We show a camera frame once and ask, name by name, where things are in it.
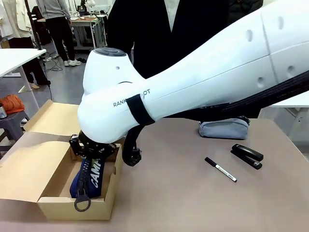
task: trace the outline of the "cardboard box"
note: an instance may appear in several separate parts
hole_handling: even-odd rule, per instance
[[[78,105],[48,100],[24,126],[25,131],[63,136],[80,132],[77,118]]]
[[[0,199],[37,203],[47,219],[109,220],[123,164],[121,145],[117,148],[115,159],[105,163],[101,197],[91,199],[85,212],[76,211],[75,199],[70,197],[81,159],[69,143],[59,141],[23,147],[11,154],[0,166]]]
[[[27,132],[17,141],[19,148],[14,145],[13,152],[0,162],[0,199],[37,203],[52,220],[110,219],[123,165],[124,139],[116,142],[117,151],[105,163],[100,198],[91,199],[87,211],[76,211],[70,185],[81,167],[81,158],[74,155],[68,141],[80,132],[77,109],[78,105],[48,100],[24,126]]]

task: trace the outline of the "black stapler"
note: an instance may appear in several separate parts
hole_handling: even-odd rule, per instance
[[[232,146],[231,153],[257,170],[262,167],[260,162],[263,160],[264,156],[257,151],[243,145],[235,144]]]

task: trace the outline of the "white coat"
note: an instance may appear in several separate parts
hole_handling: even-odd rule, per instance
[[[27,9],[24,0],[16,0],[16,11],[19,29],[29,31],[31,29],[31,24],[27,15]]]
[[[3,18],[3,24],[0,25],[0,32],[2,37],[7,37],[13,34],[13,29],[8,19],[8,15],[3,6],[2,0],[0,0],[0,18]]]

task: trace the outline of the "box lid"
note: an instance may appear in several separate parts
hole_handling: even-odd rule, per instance
[[[80,132],[78,105],[48,100],[24,126],[29,132],[71,136]]]
[[[37,202],[69,147],[50,141],[16,150],[0,166],[0,199]]]

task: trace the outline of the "white table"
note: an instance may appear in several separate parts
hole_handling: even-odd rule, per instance
[[[306,114],[309,111],[309,91],[289,98],[287,100],[281,101],[279,103],[273,104],[270,107],[276,108],[276,110],[270,116],[270,119],[272,120],[276,118],[280,108],[285,108],[290,114],[295,117],[292,124],[292,129],[288,134],[289,138],[292,140],[293,136],[298,131],[302,120],[306,117]],[[263,117],[265,110],[266,108],[261,110],[259,118]]]
[[[44,54],[46,52],[45,49],[37,50],[32,48],[10,48],[10,49],[0,49],[0,78],[2,78],[5,74],[18,69],[22,79],[24,80],[24,85],[26,87],[27,92],[30,93],[31,100],[35,105],[36,109],[39,109],[39,105],[37,100],[34,97],[32,89],[29,85],[29,82],[26,78],[24,69],[22,67],[23,64],[28,61],[37,58],[38,56]]]

